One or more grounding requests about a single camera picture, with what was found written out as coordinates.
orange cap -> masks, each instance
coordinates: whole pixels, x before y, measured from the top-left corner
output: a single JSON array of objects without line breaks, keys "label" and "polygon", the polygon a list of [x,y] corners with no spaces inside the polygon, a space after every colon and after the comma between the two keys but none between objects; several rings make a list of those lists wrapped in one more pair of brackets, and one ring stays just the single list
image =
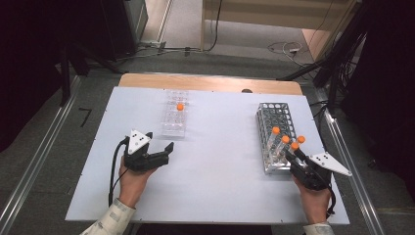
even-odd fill
[{"label": "orange cap", "polygon": [[297,141],[299,141],[299,143],[304,143],[305,142],[305,137],[304,136],[299,136],[298,138],[297,138]]},{"label": "orange cap", "polygon": [[280,133],[280,128],[278,126],[274,126],[272,127],[272,133],[273,134],[279,134]]},{"label": "orange cap", "polygon": [[290,137],[288,137],[287,135],[284,135],[284,136],[281,138],[281,141],[282,141],[284,144],[288,144],[288,142],[290,142]]},{"label": "orange cap", "polygon": [[182,103],[178,103],[177,104],[177,110],[178,111],[183,111],[184,110],[184,105]]},{"label": "orange cap", "polygon": [[300,145],[297,142],[293,142],[291,144],[291,149],[294,150],[294,151],[297,150],[299,147],[300,147]]}]

wire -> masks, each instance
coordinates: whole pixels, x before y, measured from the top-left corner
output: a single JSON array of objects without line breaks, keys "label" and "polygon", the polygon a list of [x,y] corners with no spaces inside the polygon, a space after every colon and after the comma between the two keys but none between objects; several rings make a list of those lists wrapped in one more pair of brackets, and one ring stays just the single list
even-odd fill
[{"label": "wire", "polygon": [[322,114],[324,114],[324,112],[327,109],[328,101],[320,101],[320,102],[317,102],[317,103],[313,103],[310,106],[318,105],[319,103],[324,104],[324,105],[320,108],[320,111],[317,112],[317,114],[315,114],[313,117],[316,118],[318,116],[318,120],[317,120],[317,131],[318,131],[318,134],[320,136],[321,143],[323,144],[324,151],[326,151],[327,150],[327,145],[326,145],[326,142],[324,141],[324,139],[322,137],[322,134],[321,134],[321,121],[323,119],[322,118],[323,117]]},{"label": "wire", "polygon": [[284,44],[284,45],[287,45],[287,44],[297,44],[297,45],[299,45],[299,48],[292,48],[292,49],[298,49],[298,52],[302,49],[302,44],[300,42],[296,42],[296,41],[292,41],[292,42],[274,42],[274,43],[268,45],[266,48],[268,49],[268,51],[270,51],[272,53],[275,53],[275,54],[284,54],[283,48],[281,49],[281,52],[276,52],[274,50],[275,48],[273,46],[274,45],[278,45],[278,44]]},{"label": "wire", "polygon": [[320,29],[320,27],[324,24],[324,22],[326,22],[326,19],[327,19],[327,16],[329,15],[329,12],[330,12],[330,9],[332,8],[332,5],[333,5],[333,2],[334,2],[335,0],[332,0],[332,2],[330,3],[330,6],[329,6],[329,8],[327,9],[327,11],[326,11],[326,15],[324,16],[324,18],[323,18],[323,22],[320,24],[320,26],[318,26],[317,27],[317,29],[315,29],[314,30],[314,32],[312,33],[312,35],[311,35],[311,39],[310,39],[310,42],[308,43],[309,45],[311,45],[311,42],[312,42],[312,39],[314,38],[314,34],[315,34],[315,32],[316,31],[318,31],[319,29]]},{"label": "wire", "polygon": [[115,175],[115,163],[116,163],[116,156],[118,155],[119,148],[122,145],[126,145],[129,141],[129,137],[125,137],[125,139],[121,140],[119,144],[115,148],[114,156],[113,156],[113,165],[111,167],[111,178],[110,178],[110,192],[108,194],[108,207],[111,206],[113,203],[113,193],[114,193],[114,175]]},{"label": "wire", "polygon": [[327,103],[329,103],[329,101],[325,100],[325,101],[319,101],[319,102],[311,103],[311,104],[309,104],[309,106],[311,107],[311,106],[327,104]]},{"label": "wire", "polygon": [[129,168],[127,168],[120,176],[119,178],[116,180],[115,184],[113,185],[113,191],[115,189],[116,184],[119,182],[119,180],[128,172]]},{"label": "wire", "polygon": [[214,46],[216,45],[217,42],[217,28],[219,26],[219,17],[220,17],[220,10],[222,9],[222,0],[220,0],[219,2],[219,9],[217,10],[217,17],[216,17],[216,27],[215,27],[215,34],[214,34],[214,41],[213,41],[213,45],[210,46],[209,49],[207,49],[206,51],[211,51],[213,50]]},{"label": "wire", "polygon": [[[213,9],[213,1],[210,1],[210,8]],[[212,41],[213,41],[213,11],[210,11],[210,47],[212,45]]]},{"label": "wire", "polygon": [[[152,49],[159,50],[158,48],[146,48],[146,49],[142,49],[140,51],[152,50]],[[155,53],[155,54],[143,55],[143,56],[124,57],[124,58],[120,58],[118,60],[119,61],[123,61],[123,60],[129,60],[129,59],[134,59],[134,58],[147,58],[147,57],[153,57],[153,56],[160,56],[160,55],[167,54],[167,53],[172,53],[172,52],[184,52],[184,53],[186,53],[186,52],[190,52],[190,51],[187,51],[187,50],[184,50],[184,49],[182,49],[182,50],[170,50],[170,49],[164,50],[163,49],[163,51],[158,52],[158,53]],[[206,53],[206,52],[201,51],[201,50],[199,50],[199,51],[191,51],[191,52],[193,52],[193,53]]]},{"label": "wire", "polygon": [[331,182],[327,182],[323,177],[321,177],[321,175],[315,171],[313,168],[309,168],[311,171],[313,171],[313,173],[320,179],[321,182],[323,182],[326,187],[329,189],[330,191],[330,195],[332,197],[332,204],[330,205],[330,207],[327,209],[327,213],[326,213],[326,218],[329,218],[330,215],[335,214],[335,212],[333,211],[333,208],[336,205],[336,195],[335,192],[333,191],[332,188],[332,183]]},{"label": "wire", "polygon": [[340,64],[339,68],[339,77],[333,78],[339,80],[338,90],[344,95],[348,93],[347,84],[350,81],[351,75],[354,71],[353,65],[357,65],[357,63],[352,61],[353,57],[355,55],[357,48],[363,43],[365,38],[366,33],[361,33],[360,35],[358,35],[356,41],[352,44],[350,49],[344,55],[343,62]]},{"label": "wire", "polygon": [[291,44],[291,43],[298,43],[301,47],[300,47],[300,49],[302,48],[302,45],[301,45],[301,43],[299,43],[299,42],[288,42],[288,43],[284,43],[284,45],[283,45],[283,53],[284,53],[284,55],[286,55],[286,57],[288,58],[288,59],[290,59],[292,62],[294,62],[294,63],[296,63],[297,65],[299,65],[299,66],[301,66],[301,67],[305,67],[305,65],[303,65],[303,64],[300,64],[300,63],[298,63],[297,61],[295,61],[291,56],[289,56],[288,54],[287,54],[287,52],[285,51],[285,47],[288,45],[288,44]]}]

human hand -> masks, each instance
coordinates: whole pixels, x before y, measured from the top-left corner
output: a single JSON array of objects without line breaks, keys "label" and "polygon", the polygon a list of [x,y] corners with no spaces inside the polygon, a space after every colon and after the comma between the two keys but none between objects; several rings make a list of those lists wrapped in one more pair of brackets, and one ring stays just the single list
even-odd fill
[{"label": "human hand", "polygon": [[302,209],[309,224],[326,222],[327,208],[329,207],[330,191],[323,189],[314,191],[307,189],[293,175],[294,182],[300,189]]},{"label": "human hand", "polygon": [[146,172],[135,172],[127,169],[124,165],[124,156],[121,158],[121,166],[119,167],[118,175],[124,175],[119,180],[120,193],[119,201],[124,205],[135,208],[135,205],[140,200],[141,194],[144,192],[147,180],[150,175],[156,171],[156,168]]}]

gray floor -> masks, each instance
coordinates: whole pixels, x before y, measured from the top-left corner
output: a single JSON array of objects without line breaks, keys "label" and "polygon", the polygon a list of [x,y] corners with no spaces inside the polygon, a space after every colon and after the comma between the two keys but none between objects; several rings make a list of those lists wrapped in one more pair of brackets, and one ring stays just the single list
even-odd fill
[{"label": "gray floor", "polygon": [[[181,6],[180,4],[186,2],[189,1],[174,1],[173,7]],[[175,16],[174,14],[172,12],[170,15],[170,23],[175,18],[180,18],[179,15]],[[197,28],[199,32],[195,29],[195,32],[187,35],[198,35],[200,33],[199,24]],[[197,37],[180,37],[179,34],[174,34],[174,31],[177,32],[177,29],[172,29],[167,25],[163,36],[163,39],[167,41],[167,46],[198,46],[199,40],[195,39]],[[291,29],[282,34],[284,37],[271,38],[271,41],[303,40],[297,31]],[[228,39],[229,41],[226,43],[231,44],[232,36],[229,35]],[[183,53],[170,53],[155,57],[132,58],[119,61],[116,65],[130,72],[217,74],[255,77],[257,79],[275,79],[299,69],[298,65],[288,60],[284,55],[274,55],[267,49],[263,50],[263,46],[266,48],[268,41],[261,44],[262,49],[260,50],[252,49],[251,42],[251,40],[241,42],[241,47],[255,50],[255,53],[250,53],[249,56],[241,53],[245,50],[241,48],[234,50],[235,48],[230,47],[226,52],[223,49],[226,43],[221,40],[218,41],[216,48],[221,53],[217,51],[212,51],[210,55],[192,53],[189,57],[185,57]],[[307,57],[301,60],[303,63],[309,63]],[[89,222],[66,222],[65,215],[112,89],[117,86],[120,79],[119,74],[110,73],[95,65],[92,68],[93,70],[88,77],[82,77],[79,93],[74,100],[69,116],[52,146],[10,234],[78,234],[90,225]],[[297,82],[301,84],[302,91],[309,103],[317,100],[308,75],[304,78],[298,78]],[[13,145],[0,153],[0,210],[4,209],[10,193],[18,184],[55,117],[60,98],[61,92],[58,91],[27,124]],[[84,121],[85,112],[80,111],[79,108],[92,109],[91,116],[83,127],[80,125]],[[319,107],[312,108],[314,113],[318,112],[318,109]],[[338,122],[350,154],[362,176],[373,205],[379,212],[386,234],[413,234],[408,228],[413,227],[415,214],[409,209],[413,209],[415,205],[406,192],[402,180],[393,173],[380,172],[375,168],[367,167],[371,157],[368,155],[365,145],[366,139],[340,110],[338,110],[338,115]],[[321,135],[327,143],[329,152],[336,155],[336,145],[324,121]],[[334,226],[336,234],[370,234],[348,179],[339,175],[336,175],[336,179],[350,219],[350,225]],[[302,234],[300,225],[279,225],[273,226],[272,229],[274,234]]]}]

cable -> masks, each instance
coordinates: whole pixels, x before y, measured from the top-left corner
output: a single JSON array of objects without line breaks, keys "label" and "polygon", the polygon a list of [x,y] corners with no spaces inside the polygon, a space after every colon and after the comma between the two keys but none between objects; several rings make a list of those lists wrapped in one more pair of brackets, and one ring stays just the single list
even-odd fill
[{"label": "cable", "polygon": [[290,59],[292,62],[296,63],[297,65],[301,66],[301,67],[305,67],[305,65],[298,63],[297,61],[295,61],[292,57],[290,57],[287,52],[285,51],[285,46],[287,46],[287,44],[291,44],[291,43],[298,43],[298,42],[289,42],[289,43],[284,43],[283,45],[283,53],[284,55],[286,55],[286,57],[288,57],[288,59]]},{"label": "cable", "polygon": [[[210,8],[213,9],[213,1],[210,0]],[[213,11],[210,11],[210,47],[212,45],[212,41],[213,41]]]},{"label": "cable", "polygon": [[272,46],[278,45],[278,44],[284,44],[284,45],[286,45],[286,44],[298,44],[299,45],[299,48],[292,48],[292,49],[297,49],[297,52],[299,52],[302,49],[302,44],[300,42],[296,42],[296,41],[292,41],[292,42],[274,42],[274,43],[268,45],[266,48],[268,49],[268,51],[270,51],[272,53],[275,53],[275,54],[284,54],[284,52],[276,52],[276,51],[274,51],[274,48]]},{"label": "cable", "polygon": [[329,191],[330,191],[330,195],[331,195],[331,198],[332,198],[332,204],[330,205],[330,207],[327,209],[327,213],[326,213],[326,218],[329,218],[330,217],[330,215],[332,215],[332,214],[335,214],[335,212],[333,211],[333,209],[334,209],[334,207],[335,207],[335,205],[336,205],[336,195],[335,195],[335,192],[333,191],[333,188],[332,188],[332,183],[331,182],[327,182],[323,177],[321,177],[321,175],[317,172],[317,171],[315,171],[313,168],[309,168],[319,179],[320,179],[320,181],[321,182],[323,182],[325,185],[326,185],[326,187],[329,189]]},{"label": "cable", "polygon": [[127,168],[120,176],[119,178],[116,180],[115,184],[113,185],[113,191],[115,189],[116,184],[119,182],[119,180],[128,172],[129,168]]},{"label": "cable", "polygon": [[113,156],[113,165],[112,165],[112,168],[111,168],[110,192],[108,194],[108,207],[110,207],[111,204],[113,203],[113,193],[114,193],[114,188],[115,188],[115,186],[114,186],[114,175],[115,175],[116,156],[118,155],[119,148],[122,145],[126,145],[128,143],[128,141],[129,141],[129,137],[125,137],[125,139],[121,140],[115,148],[115,152],[114,152],[114,156]]},{"label": "cable", "polygon": [[325,101],[319,101],[319,102],[311,103],[311,104],[309,104],[309,106],[311,107],[311,106],[327,104],[327,103],[329,103],[329,101],[325,100]]},{"label": "cable", "polygon": [[358,35],[356,41],[352,44],[350,49],[345,53],[343,61],[340,64],[339,77],[337,77],[337,79],[339,80],[338,90],[344,95],[348,93],[346,87],[347,87],[348,82],[351,79],[350,76],[352,75],[354,71],[354,68],[352,65],[356,65],[356,63],[352,61],[354,54],[357,48],[363,43],[365,38],[366,38],[366,33],[361,33],[360,35]]},{"label": "cable", "polygon": [[217,27],[219,26],[219,17],[220,17],[220,10],[222,9],[222,2],[223,1],[220,0],[220,2],[219,2],[219,9],[217,10],[216,27],[215,27],[215,30],[214,30],[215,31],[215,34],[214,34],[214,42],[213,42],[213,45],[211,45],[210,48],[206,50],[208,52],[211,51],[214,48],[214,46],[216,45],[216,42],[217,42]]},{"label": "cable", "polygon": [[[143,49],[143,50],[140,50],[140,51],[151,50],[151,49],[159,50],[158,48],[147,48],[147,49]],[[186,53],[186,52],[189,52],[189,51],[186,51],[186,50],[163,50],[162,52],[158,52],[156,54],[143,55],[143,56],[124,57],[124,58],[120,58],[118,60],[119,61],[123,61],[123,60],[129,60],[129,59],[134,59],[134,58],[147,58],[147,57],[153,57],[153,56],[160,56],[160,55],[167,54],[167,53],[172,53],[172,52],[184,52],[184,53]],[[201,51],[201,50],[199,50],[199,51],[191,51],[191,52],[193,52],[193,53],[205,53],[204,51]]]},{"label": "cable", "polygon": [[327,16],[329,15],[329,12],[330,12],[330,9],[332,8],[332,5],[333,5],[333,2],[334,2],[335,0],[332,0],[332,2],[330,3],[330,6],[329,6],[329,8],[327,9],[327,11],[326,11],[326,15],[324,16],[324,18],[323,18],[323,22],[320,24],[320,26],[318,26],[317,27],[317,29],[315,29],[314,30],[314,32],[312,33],[312,35],[311,35],[311,39],[310,39],[310,42],[309,42],[309,44],[311,45],[311,42],[312,42],[312,39],[313,39],[313,37],[314,37],[314,34],[315,34],[315,32],[316,31],[318,31],[319,29],[320,29],[320,27],[324,24],[324,22],[326,22],[326,18],[327,18]]}]

